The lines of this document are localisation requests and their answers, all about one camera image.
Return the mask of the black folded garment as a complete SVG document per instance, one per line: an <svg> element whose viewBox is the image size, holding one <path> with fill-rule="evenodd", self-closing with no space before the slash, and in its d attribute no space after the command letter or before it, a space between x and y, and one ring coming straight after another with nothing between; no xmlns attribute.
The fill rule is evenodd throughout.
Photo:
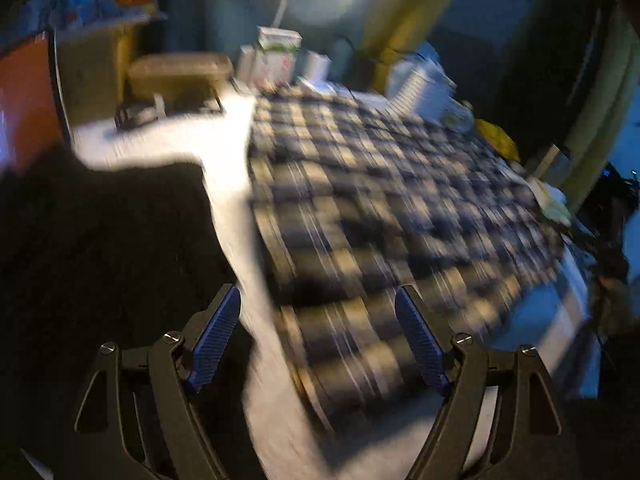
<svg viewBox="0 0 640 480"><path fill-rule="evenodd" d="M56 146L1 180L1 474L74 476L74 411L102 344L150 346L239 289L196 162L94 170ZM241 396L239 321L195 397L224 479L262 470Z"/></svg>

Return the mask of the white textured tablecloth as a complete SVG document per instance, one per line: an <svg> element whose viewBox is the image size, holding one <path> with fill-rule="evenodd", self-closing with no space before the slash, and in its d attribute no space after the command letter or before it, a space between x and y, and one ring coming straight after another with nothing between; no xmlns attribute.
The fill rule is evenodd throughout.
<svg viewBox="0 0 640 480"><path fill-rule="evenodd" d="M119 130L111 119L90 122L75 130L74 149L100 169L150 166L175 157L202 163L215 231L241 289L240 320L254 341L242 405L250 440L269 478L405 478L442 400L419 367L424 386L415 396L329 431L309 417L286 365L250 208L247 147L257 96L231 91L220 115L163 119L131 132ZM497 350L531 344L555 373L586 316L587 286L563 244L552 282L526 292L493 332L470 335Z"/></svg>

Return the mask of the white plastic basket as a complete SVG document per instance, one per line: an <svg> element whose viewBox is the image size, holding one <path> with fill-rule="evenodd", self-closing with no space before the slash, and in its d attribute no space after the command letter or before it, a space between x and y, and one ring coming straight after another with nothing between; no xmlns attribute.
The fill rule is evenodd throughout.
<svg viewBox="0 0 640 480"><path fill-rule="evenodd" d="M385 96L391 113L439 122L456 84L432 58L404 58L387 76Z"/></svg>

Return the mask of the tan lidded box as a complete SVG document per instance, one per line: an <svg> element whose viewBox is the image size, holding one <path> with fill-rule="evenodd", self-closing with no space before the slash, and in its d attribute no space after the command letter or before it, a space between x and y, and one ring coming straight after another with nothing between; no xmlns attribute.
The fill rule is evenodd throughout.
<svg viewBox="0 0 640 480"><path fill-rule="evenodd" d="M166 102L186 98L213 99L233 73L225 54L172 52L142 56L127 70L127 80L136 98L158 94Z"/></svg>

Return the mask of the green white milk carton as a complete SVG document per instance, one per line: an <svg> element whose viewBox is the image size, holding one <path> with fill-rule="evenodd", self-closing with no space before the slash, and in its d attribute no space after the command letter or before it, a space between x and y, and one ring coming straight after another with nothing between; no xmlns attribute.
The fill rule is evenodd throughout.
<svg viewBox="0 0 640 480"><path fill-rule="evenodd" d="M259 27L250 83L256 87L289 84L302 41L294 30Z"/></svg>

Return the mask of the plaid pants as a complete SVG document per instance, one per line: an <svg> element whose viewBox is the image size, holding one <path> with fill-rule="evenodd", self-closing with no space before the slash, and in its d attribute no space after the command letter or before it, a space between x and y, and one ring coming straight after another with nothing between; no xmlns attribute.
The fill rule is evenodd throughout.
<svg viewBox="0 0 640 480"><path fill-rule="evenodd" d="M559 269L562 238L533 191L471 133L269 89L247 171L285 362L325 430L423 389L395 314L402 286L483 337Z"/></svg>

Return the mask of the yellow snack bag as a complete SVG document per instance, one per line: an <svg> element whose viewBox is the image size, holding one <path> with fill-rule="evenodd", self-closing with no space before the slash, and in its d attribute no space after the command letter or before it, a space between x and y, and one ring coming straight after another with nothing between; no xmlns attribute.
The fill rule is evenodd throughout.
<svg viewBox="0 0 640 480"><path fill-rule="evenodd" d="M521 161L516 143L506 134L503 128L491 122L485 122L483 119L477 119L475 121L475 129L500 156L514 162Z"/></svg>

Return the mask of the right yellow green curtain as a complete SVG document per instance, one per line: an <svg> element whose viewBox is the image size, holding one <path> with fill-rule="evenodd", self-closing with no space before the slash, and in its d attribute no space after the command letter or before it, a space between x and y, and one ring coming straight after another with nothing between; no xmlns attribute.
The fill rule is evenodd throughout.
<svg viewBox="0 0 640 480"><path fill-rule="evenodd" d="M608 162L639 80L639 37L617 8L608 22L600 67L566 146L570 172L561 184L566 206L578 211Z"/></svg>

